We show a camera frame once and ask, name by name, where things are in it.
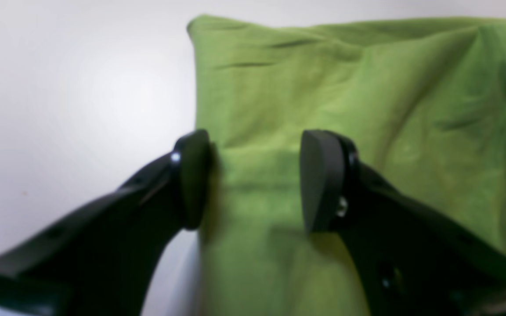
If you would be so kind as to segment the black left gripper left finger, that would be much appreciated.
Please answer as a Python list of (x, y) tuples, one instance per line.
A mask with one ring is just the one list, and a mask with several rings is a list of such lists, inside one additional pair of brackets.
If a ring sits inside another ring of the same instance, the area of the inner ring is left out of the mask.
[(115, 191), (0, 254), (0, 311), (25, 316), (138, 316), (161, 256), (199, 228), (212, 153), (195, 130)]

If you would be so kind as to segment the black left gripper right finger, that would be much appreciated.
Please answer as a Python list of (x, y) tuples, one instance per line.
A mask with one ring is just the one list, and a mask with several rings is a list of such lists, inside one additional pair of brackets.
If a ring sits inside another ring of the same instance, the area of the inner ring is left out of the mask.
[(506, 255), (400, 193), (349, 138), (303, 131), (300, 187), (305, 230), (339, 236), (373, 316), (506, 316)]

